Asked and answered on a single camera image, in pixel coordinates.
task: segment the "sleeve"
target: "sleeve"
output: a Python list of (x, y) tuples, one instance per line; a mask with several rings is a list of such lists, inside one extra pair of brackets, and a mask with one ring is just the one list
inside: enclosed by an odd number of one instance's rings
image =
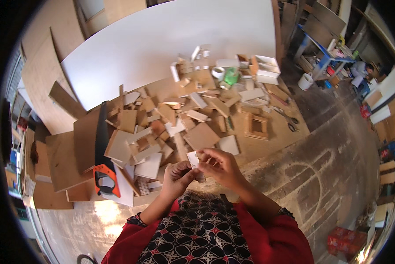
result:
[(136, 263), (155, 234), (159, 222), (146, 225), (140, 219), (140, 213), (127, 219), (121, 234), (105, 254), (101, 264)]
[(235, 209), (254, 263), (314, 263), (309, 242), (286, 209), (264, 226), (256, 222), (243, 203)]

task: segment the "person's left hand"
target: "person's left hand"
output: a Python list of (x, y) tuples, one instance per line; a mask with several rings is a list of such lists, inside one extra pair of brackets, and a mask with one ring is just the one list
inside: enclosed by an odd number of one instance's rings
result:
[(189, 161), (180, 161), (165, 169), (164, 182), (159, 196), (172, 200), (179, 198), (200, 171), (191, 169)]

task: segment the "dirty floor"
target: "dirty floor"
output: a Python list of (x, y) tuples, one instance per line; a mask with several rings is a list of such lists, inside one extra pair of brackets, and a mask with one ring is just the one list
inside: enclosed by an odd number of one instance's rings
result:
[[(365, 205), (375, 199), (378, 139), (360, 116), (347, 83), (341, 82), (338, 89), (313, 86), (304, 92), (297, 87), (301, 72), (289, 61), (283, 68), (281, 76), (293, 91), (311, 135), (248, 164), (242, 172), (261, 192), (294, 214), (315, 263), (337, 263), (327, 253), (327, 235), (335, 226), (353, 226)], [(192, 184), (191, 188), (226, 192), (211, 178), (205, 186)], [(126, 218), (145, 207), (78, 202), (74, 210), (39, 209), (38, 215), (59, 263), (68, 264), (87, 253), (101, 261)]]

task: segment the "person's right hand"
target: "person's right hand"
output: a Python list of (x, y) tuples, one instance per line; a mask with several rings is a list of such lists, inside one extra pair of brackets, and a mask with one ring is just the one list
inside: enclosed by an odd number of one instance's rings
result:
[(231, 153), (217, 149), (201, 149), (196, 152), (203, 154), (197, 168), (206, 176), (213, 177), (218, 183), (237, 193), (249, 185)]

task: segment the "scissors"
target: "scissors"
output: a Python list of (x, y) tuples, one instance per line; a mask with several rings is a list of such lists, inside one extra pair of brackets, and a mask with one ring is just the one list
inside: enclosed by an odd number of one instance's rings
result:
[(298, 121), (297, 119), (295, 119), (294, 117), (289, 117), (288, 115), (286, 115), (286, 114), (284, 113), (284, 110), (281, 109), (281, 108), (278, 108), (278, 107), (275, 107), (275, 106), (271, 106), (270, 108), (273, 109), (273, 110), (275, 110), (275, 112), (279, 113), (280, 115), (282, 115), (282, 116), (287, 120), (288, 128), (289, 128), (292, 132), (298, 131), (298, 130), (295, 128), (295, 126), (293, 125), (293, 124), (296, 124), (296, 125), (299, 124), (299, 121)]

